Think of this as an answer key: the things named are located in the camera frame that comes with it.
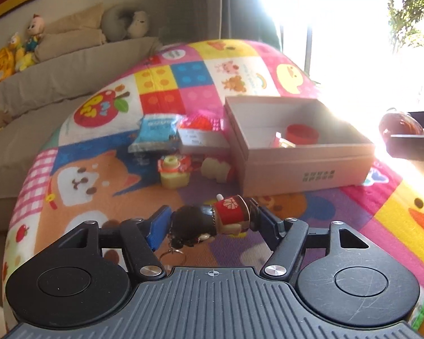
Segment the black red doll keychain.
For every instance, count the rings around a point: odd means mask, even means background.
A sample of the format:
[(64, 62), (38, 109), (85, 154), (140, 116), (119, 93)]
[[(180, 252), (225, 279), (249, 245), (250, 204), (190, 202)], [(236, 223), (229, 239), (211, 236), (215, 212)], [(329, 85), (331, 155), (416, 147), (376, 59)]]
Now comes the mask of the black red doll keychain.
[(180, 255), (186, 261), (184, 247), (210, 242), (218, 235), (238, 236), (247, 230), (256, 230), (259, 220), (259, 204), (239, 194), (230, 197), (218, 194), (213, 204), (182, 206), (171, 215), (168, 250), (160, 254), (160, 258)]

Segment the grey white usb hub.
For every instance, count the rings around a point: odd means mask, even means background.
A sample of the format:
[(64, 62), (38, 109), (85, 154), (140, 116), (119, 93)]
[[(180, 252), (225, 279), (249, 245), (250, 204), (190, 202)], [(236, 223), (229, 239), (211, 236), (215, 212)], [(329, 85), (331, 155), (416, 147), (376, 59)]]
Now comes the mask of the grey white usb hub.
[(194, 129), (179, 129), (179, 152), (183, 155), (229, 155), (230, 144), (224, 134)]

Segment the open pink cardboard box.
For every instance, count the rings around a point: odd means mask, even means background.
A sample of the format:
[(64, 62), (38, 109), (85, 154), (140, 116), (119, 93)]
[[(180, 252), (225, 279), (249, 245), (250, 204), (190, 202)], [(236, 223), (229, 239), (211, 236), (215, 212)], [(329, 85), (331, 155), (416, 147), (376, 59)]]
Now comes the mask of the open pink cardboard box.
[[(289, 142), (292, 124), (313, 127), (318, 143)], [(363, 184), (375, 159), (371, 141), (317, 99), (228, 96), (224, 132), (246, 197)]]

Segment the small yellow figurine toy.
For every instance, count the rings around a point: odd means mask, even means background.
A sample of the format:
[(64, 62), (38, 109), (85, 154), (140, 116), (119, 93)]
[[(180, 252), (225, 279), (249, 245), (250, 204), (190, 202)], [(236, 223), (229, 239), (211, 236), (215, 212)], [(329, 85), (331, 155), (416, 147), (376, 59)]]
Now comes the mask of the small yellow figurine toy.
[(200, 173), (207, 179), (216, 180), (217, 183), (229, 183), (235, 178), (235, 169), (230, 163), (211, 157), (202, 162)]

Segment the red round cup toy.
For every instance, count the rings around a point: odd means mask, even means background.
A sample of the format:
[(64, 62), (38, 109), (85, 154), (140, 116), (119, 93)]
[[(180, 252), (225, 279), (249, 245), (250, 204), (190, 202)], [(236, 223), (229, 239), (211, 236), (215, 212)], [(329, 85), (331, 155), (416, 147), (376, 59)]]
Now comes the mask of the red round cup toy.
[(295, 145), (314, 145), (318, 143), (319, 133), (311, 126), (292, 124), (286, 128), (285, 138)]

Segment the colourful cartoon play mat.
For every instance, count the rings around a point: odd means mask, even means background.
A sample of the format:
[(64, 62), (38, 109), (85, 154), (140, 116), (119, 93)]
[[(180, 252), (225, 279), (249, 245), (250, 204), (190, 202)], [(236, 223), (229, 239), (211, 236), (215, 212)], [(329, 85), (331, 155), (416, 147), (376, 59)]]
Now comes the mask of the colourful cartoon play mat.
[(168, 47), (33, 162), (9, 338), (424, 338), (424, 186), (253, 41)]

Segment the blue white wipes pack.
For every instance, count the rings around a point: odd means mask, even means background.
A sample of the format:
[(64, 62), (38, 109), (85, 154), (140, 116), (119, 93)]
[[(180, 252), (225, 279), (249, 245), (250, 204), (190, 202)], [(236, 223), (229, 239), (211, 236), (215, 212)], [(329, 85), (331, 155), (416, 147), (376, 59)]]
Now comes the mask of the blue white wipes pack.
[(182, 115), (175, 113), (144, 115), (140, 120), (136, 139), (128, 146), (128, 152), (176, 151), (180, 144), (178, 123), (182, 119)]

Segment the pink plastic strainer toy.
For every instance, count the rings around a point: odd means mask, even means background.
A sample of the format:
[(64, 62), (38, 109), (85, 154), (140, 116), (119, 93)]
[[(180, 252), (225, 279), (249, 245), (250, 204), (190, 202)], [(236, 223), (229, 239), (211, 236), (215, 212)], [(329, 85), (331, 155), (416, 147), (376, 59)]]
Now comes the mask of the pink plastic strainer toy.
[(218, 132), (221, 131), (221, 119), (198, 112), (185, 116), (179, 122), (178, 128), (194, 129), (205, 132)]

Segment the grey fabric sofa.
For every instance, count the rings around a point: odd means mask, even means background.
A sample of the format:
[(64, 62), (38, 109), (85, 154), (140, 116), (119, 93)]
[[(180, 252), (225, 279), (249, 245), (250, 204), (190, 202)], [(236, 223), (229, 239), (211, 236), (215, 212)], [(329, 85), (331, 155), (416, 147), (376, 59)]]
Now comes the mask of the grey fabric sofa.
[(27, 172), (53, 132), (88, 96), (160, 47), (152, 37), (103, 44), (36, 64), (0, 83), (0, 232), (7, 231)]

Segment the beige folded blanket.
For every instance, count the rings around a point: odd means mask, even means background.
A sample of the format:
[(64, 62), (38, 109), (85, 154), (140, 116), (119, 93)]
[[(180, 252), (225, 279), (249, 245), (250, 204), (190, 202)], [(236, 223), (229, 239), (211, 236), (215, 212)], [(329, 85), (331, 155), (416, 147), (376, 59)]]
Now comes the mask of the beige folded blanket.
[(102, 45), (106, 37), (101, 30), (105, 8), (102, 3), (46, 26), (33, 57), (37, 63), (86, 48)]

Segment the grey neck pillow plush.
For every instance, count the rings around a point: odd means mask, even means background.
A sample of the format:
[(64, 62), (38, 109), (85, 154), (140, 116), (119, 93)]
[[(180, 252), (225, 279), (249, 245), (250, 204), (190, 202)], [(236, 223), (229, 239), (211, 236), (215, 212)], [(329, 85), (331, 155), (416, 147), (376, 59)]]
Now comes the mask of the grey neck pillow plush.
[(101, 18), (101, 30), (109, 42), (143, 38), (149, 33), (149, 28), (148, 13), (137, 5), (115, 5)]

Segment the yellow duck plush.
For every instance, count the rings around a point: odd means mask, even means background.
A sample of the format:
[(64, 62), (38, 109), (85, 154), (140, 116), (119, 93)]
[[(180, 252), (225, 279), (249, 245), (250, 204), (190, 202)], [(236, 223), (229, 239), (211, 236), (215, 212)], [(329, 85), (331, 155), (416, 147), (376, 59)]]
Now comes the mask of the yellow duck plush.
[(6, 47), (0, 49), (0, 82), (15, 73), (16, 55), (22, 50), (19, 33), (14, 33)]

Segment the doll plush with orange hair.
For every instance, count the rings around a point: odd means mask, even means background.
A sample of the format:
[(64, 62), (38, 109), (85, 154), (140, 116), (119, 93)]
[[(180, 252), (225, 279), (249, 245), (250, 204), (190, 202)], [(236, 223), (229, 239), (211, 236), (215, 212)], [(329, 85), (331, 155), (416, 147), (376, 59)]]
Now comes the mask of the doll plush with orange hair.
[(25, 44), (23, 45), (21, 53), (18, 54), (16, 58), (16, 72), (26, 70), (27, 68), (35, 64), (34, 53), (36, 47), (38, 46), (43, 37), (44, 29), (44, 19), (40, 15), (34, 14), (27, 28), (28, 38)]

